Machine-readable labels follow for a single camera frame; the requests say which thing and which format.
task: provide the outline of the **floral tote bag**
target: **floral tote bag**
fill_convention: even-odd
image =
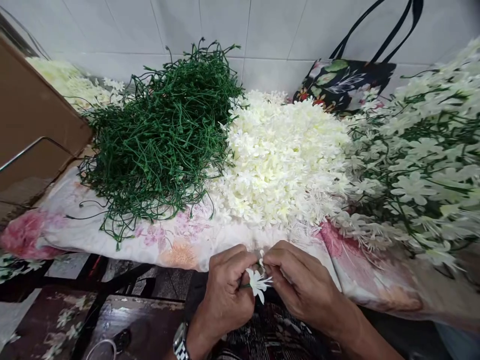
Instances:
[[[378,93],[380,93],[385,89],[397,66],[389,61],[417,26],[420,16],[422,15],[423,0],[408,1],[400,20],[371,61],[342,59],[350,35],[359,24],[384,1],[385,0],[378,0],[363,13],[352,26],[347,36],[345,36],[333,51],[330,59],[319,59],[315,61],[308,75],[303,80],[300,89],[294,94],[294,102],[303,101],[311,97],[313,98],[314,105],[322,105],[327,112],[353,113],[360,108],[360,99],[364,91],[370,88],[378,88]],[[377,62],[402,27],[410,11],[412,12],[413,20],[407,36],[382,62]]]

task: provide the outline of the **wrist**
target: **wrist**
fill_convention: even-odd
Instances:
[[[337,321],[327,335],[340,344],[355,342],[361,332],[360,318],[363,316],[360,309],[348,298],[342,296],[337,302]]]
[[[186,334],[186,348],[192,360],[204,359],[220,340],[210,332],[210,328],[208,317],[200,304]]]

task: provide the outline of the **green wire stem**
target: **green wire stem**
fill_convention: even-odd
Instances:
[[[210,164],[221,174],[231,165],[220,125],[230,125],[232,101],[245,94],[226,58],[239,46],[222,50],[214,41],[200,47],[203,40],[164,70],[145,66],[146,73],[132,75],[135,91],[121,105],[85,113],[95,155],[83,159],[79,176],[106,199],[100,230],[117,241],[117,249],[133,237],[128,234],[139,219],[172,219],[199,203]]]

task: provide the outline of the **green leaf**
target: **green leaf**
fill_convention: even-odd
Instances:
[[[322,89],[320,87],[316,87],[316,86],[312,86],[310,88],[311,90],[311,93],[317,98],[320,96],[320,94],[322,93]]]
[[[345,60],[333,60],[331,65],[324,67],[328,72],[336,72],[341,69],[345,69],[349,65]]]
[[[336,73],[334,72],[327,72],[326,74],[323,74],[322,76],[319,76],[318,79],[316,80],[317,85],[323,85],[328,82],[330,82],[335,76],[337,76]]]

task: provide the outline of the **bag handle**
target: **bag handle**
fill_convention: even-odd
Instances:
[[[360,18],[353,24],[351,27],[350,31],[348,34],[343,38],[343,40],[338,44],[336,49],[333,51],[333,53],[330,55],[330,59],[340,59],[343,54],[345,47],[347,45],[347,42],[352,35],[352,33],[355,31],[355,29],[360,25],[360,23],[373,11],[375,8],[377,8],[381,3],[383,3],[385,0],[377,0],[372,6],[370,6],[367,11],[365,11]],[[412,9],[412,15],[413,15],[413,20],[411,24],[411,29],[408,32],[408,34],[405,36],[405,38],[401,41],[401,43],[382,61],[383,63],[388,63],[390,59],[395,55],[395,53],[402,47],[405,41],[409,38],[409,36],[412,34],[414,31],[415,27],[419,23],[420,17],[422,15],[424,7],[424,0],[408,0],[408,3],[405,7],[405,10],[403,11],[403,14],[400,17],[400,20],[397,22],[391,33],[388,35],[384,43],[381,45],[380,49],[377,51],[373,59],[370,61],[371,63],[375,63],[379,57],[382,55],[382,53],[385,51],[385,49],[390,45],[394,37],[397,35],[399,32],[400,28],[405,22],[405,19],[407,18],[410,9]]]

